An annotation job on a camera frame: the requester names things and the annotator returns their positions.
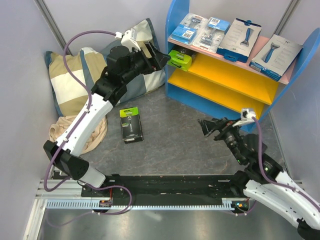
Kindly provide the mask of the black green razor box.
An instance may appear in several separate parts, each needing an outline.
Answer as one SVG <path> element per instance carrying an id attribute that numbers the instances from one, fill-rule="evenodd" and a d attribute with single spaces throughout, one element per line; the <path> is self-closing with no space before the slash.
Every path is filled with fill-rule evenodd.
<path id="1" fill-rule="evenodd" d="M 187 72 L 191 67 L 196 57 L 196 52 L 190 49 L 172 49 L 169 52 L 171 59 L 168 61 L 168 65 Z"/>
<path id="2" fill-rule="evenodd" d="M 124 108 L 119 111 L 122 140 L 125 144 L 144 140 L 138 107 Z"/>

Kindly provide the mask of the blue Gillette razor blister pack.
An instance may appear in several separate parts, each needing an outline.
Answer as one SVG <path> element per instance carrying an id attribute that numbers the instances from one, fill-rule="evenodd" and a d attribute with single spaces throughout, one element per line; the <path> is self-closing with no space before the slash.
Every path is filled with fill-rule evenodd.
<path id="1" fill-rule="evenodd" d="M 188 13 L 174 29 L 169 39 L 190 46 L 201 30 L 207 25 L 208 21 L 208 18 Z"/>

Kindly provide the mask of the Harry's razor pack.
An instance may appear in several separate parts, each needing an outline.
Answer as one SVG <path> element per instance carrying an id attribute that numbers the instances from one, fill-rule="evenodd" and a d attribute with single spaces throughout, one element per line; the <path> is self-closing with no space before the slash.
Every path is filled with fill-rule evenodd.
<path id="1" fill-rule="evenodd" d="M 262 26 L 236 18 L 226 31 L 216 53 L 231 62 L 246 63 L 260 35 Z"/>
<path id="2" fill-rule="evenodd" d="M 278 82 L 302 49 L 301 44 L 274 34 L 249 66 Z"/>

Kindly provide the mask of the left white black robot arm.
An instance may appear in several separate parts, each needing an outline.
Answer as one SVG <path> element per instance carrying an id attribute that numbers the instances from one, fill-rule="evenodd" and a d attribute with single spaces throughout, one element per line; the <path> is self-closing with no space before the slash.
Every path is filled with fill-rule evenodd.
<path id="1" fill-rule="evenodd" d="M 69 179 L 88 185 L 99 197 L 106 196 L 110 191 L 107 176 L 80 157 L 85 143 L 127 92 L 127 85 L 139 75 L 162 70 L 170 58 L 151 42 L 145 42 L 141 50 L 122 45 L 113 47 L 106 57 L 106 67 L 72 124 L 56 141 L 48 140 L 44 144 L 49 166 L 55 166 Z"/>

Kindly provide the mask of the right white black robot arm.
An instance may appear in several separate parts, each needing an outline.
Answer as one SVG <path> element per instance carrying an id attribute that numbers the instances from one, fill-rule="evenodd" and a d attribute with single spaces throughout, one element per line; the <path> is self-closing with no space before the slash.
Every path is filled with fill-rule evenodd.
<path id="1" fill-rule="evenodd" d="M 215 141 L 224 141 L 243 171 L 237 171 L 229 191 L 235 197 L 243 194 L 281 215 L 304 240 L 320 238 L 320 204 L 297 185 L 274 159 L 265 153 L 262 131 L 240 134 L 239 119 L 199 119 L 203 135 L 218 134 Z"/>

